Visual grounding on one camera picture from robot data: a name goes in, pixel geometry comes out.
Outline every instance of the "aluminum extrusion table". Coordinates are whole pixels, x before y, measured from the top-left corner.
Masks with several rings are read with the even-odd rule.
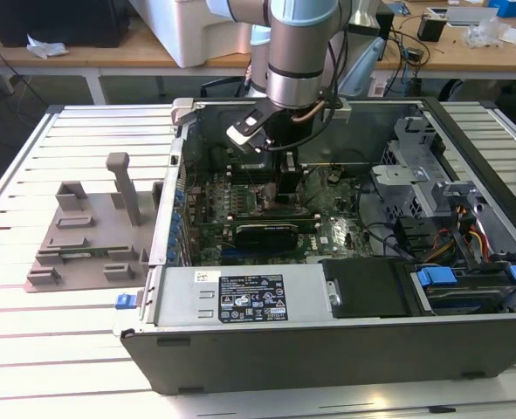
[[[445,106],[516,194],[512,122],[476,102]],[[126,151],[136,188],[150,190],[173,132],[169,106],[67,106],[42,119],[0,181],[0,418],[428,418],[435,406],[452,409],[447,419],[516,418],[516,366],[475,381],[159,396],[113,335],[123,290],[23,292],[59,183],[114,191],[106,155]]]

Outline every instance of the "yellow wire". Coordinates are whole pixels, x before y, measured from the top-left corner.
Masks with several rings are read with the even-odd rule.
[[[440,256],[442,253],[450,249],[450,247],[454,244],[453,241],[446,243],[444,246],[442,246],[438,251],[434,252],[430,256],[428,256],[426,259],[424,259],[424,262],[428,262],[433,258],[436,258],[437,256]]]
[[[472,236],[477,238],[478,244],[481,246],[481,257],[485,258],[485,247],[483,246],[483,238],[475,231],[470,231],[470,233]]]

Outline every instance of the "white sticker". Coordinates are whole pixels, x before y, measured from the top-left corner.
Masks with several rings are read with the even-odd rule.
[[[196,271],[194,282],[219,282],[220,271]]]

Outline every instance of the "white paper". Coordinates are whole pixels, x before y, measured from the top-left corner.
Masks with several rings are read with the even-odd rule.
[[[510,44],[516,44],[516,28],[510,28],[505,31],[501,36],[500,40],[509,42]]]
[[[27,50],[40,58],[48,59],[48,57],[66,55],[69,53],[64,44],[47,44],[46,42],[40,42],[34,38],[31,38],[31,35],[27,35],[27,38],[29,39]]]
[[[194,273],[194,282],[219,282],[220,277],[220,271],[196,271]]]

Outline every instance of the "printer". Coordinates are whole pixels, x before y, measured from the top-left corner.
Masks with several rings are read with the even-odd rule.
[[[117,47],[129,27],[127,0],[0,0],[0,40],[25,46],[27,35],[47,43]]]

